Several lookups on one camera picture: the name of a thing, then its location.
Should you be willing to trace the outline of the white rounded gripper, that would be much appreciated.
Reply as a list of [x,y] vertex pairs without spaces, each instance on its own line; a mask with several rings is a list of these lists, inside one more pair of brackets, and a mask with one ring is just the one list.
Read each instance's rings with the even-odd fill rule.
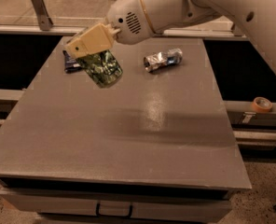
[[99,53],[117,42],[132,45],[186,24],[188,0],[117,0],[106,18],[73,36],[65,50],[74,59]]

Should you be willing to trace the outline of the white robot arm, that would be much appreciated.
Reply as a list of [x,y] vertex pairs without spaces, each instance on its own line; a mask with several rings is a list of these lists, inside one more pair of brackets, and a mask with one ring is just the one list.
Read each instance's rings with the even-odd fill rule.
[[66,44],[73,58],[132,45],[170,28],[227,17],[248,37],[276,75],[276,0],[117,0],[103,22]]

